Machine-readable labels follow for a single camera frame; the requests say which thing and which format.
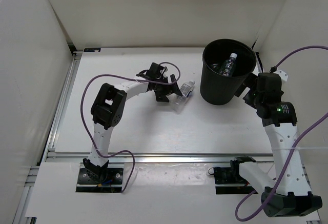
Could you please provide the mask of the clear unlabelled plastic bottle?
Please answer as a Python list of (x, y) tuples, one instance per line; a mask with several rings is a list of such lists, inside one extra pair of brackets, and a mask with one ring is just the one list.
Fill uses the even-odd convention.
[(174, 95), (170, 102), (171, 108), (175, 113), (180, 114), (189, 99), (189, 97)]

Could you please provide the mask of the clear bottle with blue label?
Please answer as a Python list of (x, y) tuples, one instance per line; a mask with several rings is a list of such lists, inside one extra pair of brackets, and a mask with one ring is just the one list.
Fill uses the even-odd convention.
[(219, 74), (225, 77), (232, 77), (236, 67), (236, 58), (237, 54), (231, 53), (230, 57), (222, 63)]

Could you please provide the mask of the green plastic bottle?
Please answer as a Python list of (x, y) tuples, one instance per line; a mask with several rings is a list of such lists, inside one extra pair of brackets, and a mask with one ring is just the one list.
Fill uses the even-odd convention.
[(221, 63), (210, 63), (209, 64), (210, 69), (212, 69), (215, 72), (219, 72), (221, 68)]

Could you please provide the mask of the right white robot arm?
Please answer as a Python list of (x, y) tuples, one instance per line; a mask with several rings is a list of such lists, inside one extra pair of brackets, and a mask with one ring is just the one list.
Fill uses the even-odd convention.
[(236, 93), (240, 96), (245, 88), (249, 89), (243, 100), (262, 120), (276, 171), (276, 179), (272, 179), (251, 157), (234, 160), (231, 179), (237, 183), (246, 180), (261, 196), (259, 209), (249, 217), (238, 217), (239, 221), (248, 221), (261, 211), (268, 217), (303, 217), (322, 208), (322, 198), (312, 193), (296, 147), (324, 118), (298, 134), (295, 108), (292, 103), (281, 100), (282, 84), (287, 78), (283, 71), (250, 74)]

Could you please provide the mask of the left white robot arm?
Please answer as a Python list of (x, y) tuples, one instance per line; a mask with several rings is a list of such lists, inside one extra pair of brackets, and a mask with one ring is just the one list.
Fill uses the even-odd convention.
[(108, 149), (115, 126), (119, 124), (129, 99), (154, 92), (157, 102), (169, 102), (168, 96), (182, 93), (178, 86), (181, 75), (171, 74), (166, 76), (168, 62), (160, 64), (151, 63), (150, 68), (140, 71), (135, 78), (118, 76), (123, 83), (115, 86), (108, 83), (102, 84), (91, 106), (94, 131), (90, 132), (84, 126), (92, 143), (88, 158), (83, 159), (83, 164), (89, 177), (98, 184), (107, 181), (107, 168), (109, 165)]

